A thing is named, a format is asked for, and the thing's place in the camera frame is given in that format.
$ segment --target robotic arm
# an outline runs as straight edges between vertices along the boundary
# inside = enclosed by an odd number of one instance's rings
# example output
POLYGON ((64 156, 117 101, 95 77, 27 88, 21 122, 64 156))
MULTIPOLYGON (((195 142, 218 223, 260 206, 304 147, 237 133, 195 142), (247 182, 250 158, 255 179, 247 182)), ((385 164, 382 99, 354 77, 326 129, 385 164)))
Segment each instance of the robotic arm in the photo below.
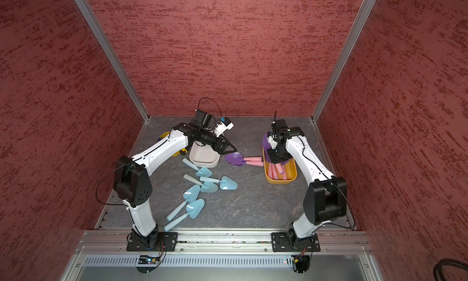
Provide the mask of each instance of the robotic arm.
POLYGON ((308 185, 303 202, 304 213, 294 221, 289 231, 291 243, 311 237, 323 225, 346 215, 346 181, 335 177, 324 166, 299 127, 288 127, 285 120, 275 120, 268 141, 272 146, 268 150, 272 163, 294 158, 308 185))
POLYGON ((133 221, 132 238, 143 247, 155 248, 158 227, 151 213, 149 197, 153 191, 149 177, 172 154, 189 149, 194 141, 206 144, 221 155, 236 152, 237 149, 222 135, 234 125, 228 118, 221 118, 214 128, 208 127, 212 115, 196 110, 189 124, 179 123, 169 135, 145 151, 128 158, 122 156, 117 162, 114 190, 127 206, 133 221))

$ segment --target black mounting plate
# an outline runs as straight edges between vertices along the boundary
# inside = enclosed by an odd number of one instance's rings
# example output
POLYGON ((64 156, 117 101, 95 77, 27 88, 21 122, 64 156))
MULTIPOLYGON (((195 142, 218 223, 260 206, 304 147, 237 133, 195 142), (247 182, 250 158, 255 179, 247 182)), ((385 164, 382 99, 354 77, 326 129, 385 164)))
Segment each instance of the black mounting plate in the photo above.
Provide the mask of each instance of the black mounting plate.
MULTIPOLYGON (((164 250, 165 251, 174 251, 177 244, 177 232, 158 232, 157 239, 162 239, 164 243, 164 250)), ((130 238, 127 243, 127 251, 145 251, 148 250, 145 246, 138 240, 137 237, 134 237, 133 234, 130 235, 130 238)))
POLYGON ((283 251, 298 251, 302 252, 304 247, 306 251, 318 252, 320 251, 320 243, 316 234, 313 234, 311 237, 304 238, 300 240, 300 244, 293 246, 290 244, 287 232, 273 232, 272 233, 272 246, 274 252, 283 252, 283 251))

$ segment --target pink cylinder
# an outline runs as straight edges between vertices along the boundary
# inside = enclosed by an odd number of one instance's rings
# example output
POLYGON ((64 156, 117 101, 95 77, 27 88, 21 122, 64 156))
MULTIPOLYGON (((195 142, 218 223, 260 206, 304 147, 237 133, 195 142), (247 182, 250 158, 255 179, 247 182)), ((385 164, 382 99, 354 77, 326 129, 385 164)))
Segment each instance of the pink cylinder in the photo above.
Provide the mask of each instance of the pink cylinder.
POLYGON ((276 168, 272 165, 272 170, 273 170, 273 179, 278 180, 279 176, 278 173, 276 172, 276 168))
POLYGON ((276 170, 278 171, 278 174, 283 174, 284 173, 284 169, 283 169, 283 166, 281 165, 281 163, 276 163, 275 167, 276 167, 276 170))
POLYGON ((244 161, 262 161, 261 157, 244 157, 244 161))
POLYGON ((262 162, 262 161, 245 161, 245 164, 248 164, 248 165, 255 165, 255 166, 263 166, 263 162, 262 162))
POLYGON ((273 179, 273 164, 268 163, 268 177, 273 179))

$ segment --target orange tray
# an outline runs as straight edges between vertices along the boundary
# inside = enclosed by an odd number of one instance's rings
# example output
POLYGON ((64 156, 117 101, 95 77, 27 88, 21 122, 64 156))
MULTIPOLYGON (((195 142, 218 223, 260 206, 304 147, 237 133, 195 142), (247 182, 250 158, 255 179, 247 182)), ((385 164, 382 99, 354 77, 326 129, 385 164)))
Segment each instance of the orange tray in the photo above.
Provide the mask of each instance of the orange tray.
POLYGON ((287 180, 270 179, 268 177, 268 163, 265 160, 265 150, 263 150, 263 169, 265 170, 266 180, 271 184, 289 184, 291 181, 295 180, 297 177, 296 161, 293 158, 284 165, 284 169, 286 170, 286 174, 288 175, 287 180))

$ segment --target cable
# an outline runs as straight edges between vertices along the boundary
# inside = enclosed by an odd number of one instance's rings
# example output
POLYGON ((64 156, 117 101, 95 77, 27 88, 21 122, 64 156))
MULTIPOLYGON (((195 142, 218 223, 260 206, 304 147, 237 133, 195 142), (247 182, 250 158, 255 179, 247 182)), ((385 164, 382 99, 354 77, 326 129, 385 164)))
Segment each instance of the cable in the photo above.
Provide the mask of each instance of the cable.
MULTIPOLYGON (((293 134, 293 135, 294 135, 295 137, 297 137, 298 139, 300 139, 300 140, 301 140, 301 143, 302 143, 302 146, 303 146, 303 149, 302 149, 302 156, 304 156, 304 158, 306 158, 308 161, 311 161, 311 162, 315 165, 315 167, 317 167, 317 169, 319 170, 319 172, 322 173, 323 176, 324 176, 326 179, 329 179, 329 178, 325 175, 325 173, 318 167, 318 165, 317 165, 314 161, 310 160, 306 155, 304 155, 304 151, 306 150, 306 145, 304 144, 304 142, 302 141, 302 139, 301 139, 300 136, 296 135, 296 134, 293 133, 293 132, 280 132, 280 133, 290 133, 290 134, 293 134)), ((346 205, 347 205, 347 207, 348 207, 348 209, 349 209, 349 211, 350 211, 351 219, 352 219, 352 223, 353 223, 353 224, 352 224, 352 226, 349 226, 349 227, 342 226, 342 225, 339 225, 339 224, 334 224, 334 223, 327 223, 326 225, 335 225, 335 226, 338 226, 338 227, 341 227, 341 228, 344 228, 344 229, 350 229, 350 230, 352 230, 352 229, 354 229, 354 227, 356 226, 356 222, 354 221, 354 217, 353 217, 353 215, 352 215, 351 207, 350 207, 349 204, 348 204, 348 198, 347 198, 347 197, 344 195, 344 193, 340 190, 340 188, 338 187, 338 185, 333 184, 333 183, 331 183, 331 184, 332 184, 333 186, 335 186, 336 189, 338 189, 338 191, 339 191, 339 192, 342 194, 342 196, 344 197, 344 199, 345 199, 345 201, 346 201, 346 205)))
POLYGON ((466 264, 466 263, 463 263, 461 261, 454 260, 454 259, 441 259, 434 266, 434 269, 432 270, 432 274, 434 275, 434 280, 436 280, 436 281, 447 281, 447 279, 444 276, 444 271, 443 271, 444 266, 457 267, 457 268, 463 269, 465 271, 468 271, 468 264, 466 264))
MULTIPOLYGON (((216 104, 216 106, 218 107, 218 110, 219 110, 219 123, 220 123, 220 122, 221 122, 221 118, 223 117, 223 114, 221 113, 221 108, 220 108, 219 105, 216 103, 216 101, 214 101, 213 99, 208 98, 208 97, 201 97, 200 100, 198 101, 198 106, 197 106, 196 108, 197 108, 197 109, 200 109, 200 101, 201 101, 202 99, 211 100, 211 101, 213 101, 213 102, 216 104)), ((213 131, 213 130, 214 130, 214 128, 208 128, 208 129, 207 129, 207 131, 213 131)))
POLYGON ((332 185, 334 185, 334 186, 338 189, 338 191, 342 194, 342 196, 344 197, 344 199, 345 199, 345 201, 346 201, 346 205, 347 205, 347 207, 348 207, 348 209, 349 209, 349 211, 350 211, 350 215, 351 215, 351 219, 352 219, 352 226, 346 227, 346 226, 342 226, 342 225, 334 224, 334 223, 327 223, 326 225, 330 224, 330 225, 335 225, 335 226, 338 226, 338 227, 341 227, 341 228, 345 228, 345 229, 350 229, 350 230, 352 230, 352 229, 354 229, 354 227, 356 227, 356 221, 354 221, 354 217, 353 217, 353 215, 352 215, 351 206, 350 206, 349 203, 348 203, 348 198, 347 198, 346 196, 344 196, 344 193, 340 190, 340 188, 338 187, 338 185, 333 184, 333 183, 332 183, 332 185))
POLYGON ((98 201, 99 203, 101 204, 104 204, 104 205, 109 205, 109 206, 127 206, 125 204, 108 204, 108 203, 104 203, 102 201, 100 201, 98 198, 97 198, 97 191, 99 190, 99 186, 101 185, 101 183, 104 181, 104 179, 106 179, 109 175, 111 175, 112 173, 114 173, 115 171, 117 171, 119 168, 122 168, 124 166, 127 166, 129 165, 130 163, 132 163, 133 161, 130 161, 130 162, 127 162, 125 163, 124 165, 122 166, 119 166, 117 168, 115 168, 113 171, 109 172, 103 179, 101 179, 101 181, 97 184, 97 187, 96 187, 96 201, 98 201))
POLYGON ((304 142, 302 141, 301 137, 299 137, 298 135, 296 135, 295 133, 293 132, 280 132, 280 133, 290 133, 290 134, 293 134, 294 137, 297 137, 301 140, 301 143, 302 143, 302 146, 304 146, 304 148, 302 148, 302 156, 304 156, 304 158, 306 158, 308 161, 311 161, 315 167, 317 167, 317 169, 319 170, 320 173, 323 174, 323 176, 326 178, 326 179, 329 179, 325 174, 324 172, 320 169, 320 167, 314 162, 312 161, 310 158, 308 158, 305 154, 304 154, 304 151, 306 150, 306 145, 304 144, 304 142))
MULTIPOLYGON (((159 147, 161 147, 162 145, 164 145, 164 143, 166 143, 166 142, 167 142, 167 140, 165 140, 164 142, 162 142, 162 143, 161 143, 159 146, 157 146, 155 149, 153 149, 153 150, 151 150, 150 152, 146 153, 144 156, 147 156, 147 155, 151 154, 151 153, 154 152, 156 149, 158 149, 159 147)), ((109 175, 111 175, 112 173, 116 172, 119 168, 122 168, 122 167, 124 167, 124 166, 127 166, 127 165, 129 165, 130 163, 133 163, 133 162, 135 162, 135 161, 137 161, 137 160, 139 160, 139 159, 141 159, 141 157, 138 158, 138 159, 133 159, 132 161, 129 161, 129 162, 125 163, 124 165, 115 168, 113 171, 109 172, 103 179, 101 179, 101 181, 97 184, 97 187, 96 187, 96 201, 98 201, 98 202, 101 203, 101 204, 108 205, 108 206, 125 206, 125 207, 126 207, 127 205, 125 205, 125 204, 108 204, 108 203, 105 203, 105 202, 100 201, 100 200, 97 198, 97 191, 99 190, 99 186, 101 186, 101 183, 102 183, 102 182, 104 181, 104 179, 106 179, 109 175)))
MULTIPOLYGON (((162 252, 161 252, 161 255, 162 255, 162 253, 164 252, 164 248, 166 247, 166 245, 164 244, 164 242, 163 242, 162 240, 161 240, 161 243, 162 243, 162 252)), ((160 264, 162 264, 162 262, 163 262, 164 259, 166 258, 166 255, 167 255, 167 250, 166 250, 166 253, 164 254, 164 257, 162 257, 162 260, 161 260, 161 257, 159 258, 160 261, 159 261, 158 265, 155 266, 155 269, 156 269, 157 267, 159 267, 160 264)))

